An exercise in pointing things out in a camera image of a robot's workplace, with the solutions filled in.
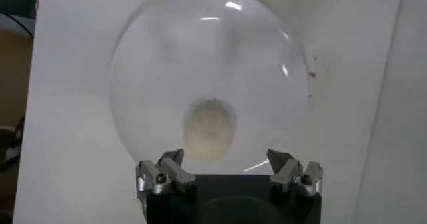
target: brown object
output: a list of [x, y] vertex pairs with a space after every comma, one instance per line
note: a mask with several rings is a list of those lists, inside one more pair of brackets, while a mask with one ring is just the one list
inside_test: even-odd
[[32, 50], [32, 39], [0, 29], [0, 125], [25, 114]]

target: bolt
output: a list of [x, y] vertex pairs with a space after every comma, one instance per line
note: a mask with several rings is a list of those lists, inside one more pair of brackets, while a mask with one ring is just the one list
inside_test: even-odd
[[301, 183], [303, 183], [304, 185], [311, 185], [312, 184], [312, 178], [309, 175], [302, 175]]
[[160, 173], [155, 177], [156, 183], [165, 183], [167, 180], [167, 175], [165, 173]]

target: transparent dome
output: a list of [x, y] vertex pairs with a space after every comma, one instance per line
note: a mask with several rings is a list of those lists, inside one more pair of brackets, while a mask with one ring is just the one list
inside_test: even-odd
[[111, 63], [111, 111], [135, 161], [184, 148], [192, 173], [271, 173], [307, 110], [304, 59], [256, 0], [159, 0], [123, 34]]

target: white wall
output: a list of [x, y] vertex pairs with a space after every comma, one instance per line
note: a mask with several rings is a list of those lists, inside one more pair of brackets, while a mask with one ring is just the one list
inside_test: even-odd
[[402, 0], [354, 223], [425, 223], [427, 0]]

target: white backdrop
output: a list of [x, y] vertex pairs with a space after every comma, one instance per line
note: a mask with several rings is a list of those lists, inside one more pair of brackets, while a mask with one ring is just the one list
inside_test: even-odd
[[[40, 0], [15, 223], [141, 222], [107, 88], [115, 40], [144, 1]], [[261, 1], [294, 26], [316, 72], [291, 153], [324, 167], [323, 222], [349, 223], [399, 0]]]
[[427, 0], [402, 0], [354, 223], [425, 223]]

